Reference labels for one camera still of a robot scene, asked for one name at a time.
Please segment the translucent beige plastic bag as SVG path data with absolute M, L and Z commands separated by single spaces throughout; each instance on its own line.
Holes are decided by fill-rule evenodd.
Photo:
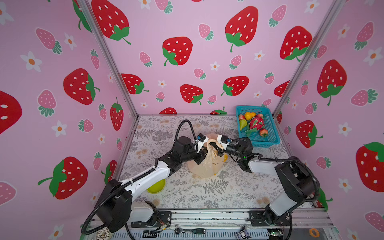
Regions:
M 207 147 L 208 153 L 204 160 L 198 165 L 195 161 L 187 162 L 187 166 L 189 171 L 199 176 L 200 178 L 210 178 L 216 175 L 225 162 L 228 160 L 228 155 L 223 154 L 222 157 L 218 155 L 218 150 L 216 150 L 213 146 L 208 145 L 208 143 L 214 143 L 216 146 L 218 134 L 208 134 L 207 135 L 209 141 L 204 144 L 204 147 Z

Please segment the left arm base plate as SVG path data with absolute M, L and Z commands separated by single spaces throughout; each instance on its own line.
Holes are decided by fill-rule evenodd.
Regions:
M 131 228 L 160 228 L 161 226 L 169 227 L 172 221 L 172 212 L 160 211 L 154 213 L 147 222 L 132 222 Z

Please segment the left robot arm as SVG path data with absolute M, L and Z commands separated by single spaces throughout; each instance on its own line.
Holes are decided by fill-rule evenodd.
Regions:
M 81 233 L 93 234 L 103 228 L 111 233 L 117 232 L 125 224 L 141 223 L 148 227 L 157 224 L 159 211 L 150 202 L 135 206 L 135 199 L 154 184 L 176 173 L 188 161 L 201 163 L 208 153 L 204 144 L 208 142 L 200 134 L 196 140 L 180 137 L 166 154 L 156 159 L 155 165 L 143 173 L 118 182 L 113 179 L 108 183 L 93 211 L 85 220 Z

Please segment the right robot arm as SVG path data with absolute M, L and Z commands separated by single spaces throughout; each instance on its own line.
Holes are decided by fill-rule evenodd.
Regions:
M 216 140 L 207 141 L 207 145 L 218 151 L 219 156 L 229 155 L 238 166 L 248 173 L 272 175 L 279 178 L 283 191 L 276 199 L 267 204 L 264 221 L 276 225 L 281 217 L 289 215 L 306 202 L 314 202 L 320 196 L 320 183 L 313 172 L 295 156 L 287 159 L 266 158 L 254 151 L 248 137 L 229 139 L 219 135 Z

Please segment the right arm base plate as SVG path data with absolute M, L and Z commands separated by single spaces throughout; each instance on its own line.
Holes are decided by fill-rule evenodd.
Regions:
M 253 227 L 282 227 L 290 226 L 291 217 L 285 213 L 281 216 L 275 215 L 272 211 L 249 211 L 249 218 L 247 222 L 250 222 Z

